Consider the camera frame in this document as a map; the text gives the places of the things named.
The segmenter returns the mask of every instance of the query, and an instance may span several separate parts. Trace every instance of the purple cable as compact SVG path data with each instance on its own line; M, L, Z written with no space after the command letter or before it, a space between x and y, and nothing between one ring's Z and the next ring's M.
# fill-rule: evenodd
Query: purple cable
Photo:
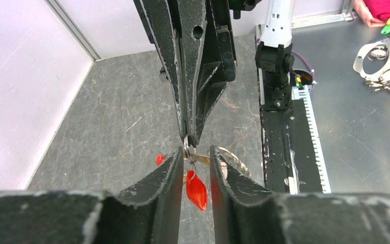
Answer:
M261 41L260 41L259 38L256 39L256 45L259 45L260 42L261 42ZM314 86L315 84L317 84L317 83L316 83L315 70L310 66L310 64L309 64L309 62L307 61L307 59L304 58L300 53L295 52L294 50L292 50L292 54L295 55L295 56L297 56L297 57L299 57L299 58L301 59L301 61L304 63L304 65L306 66L306 68L309 70L310 75L312 76L312 84L313 84L313 86Z

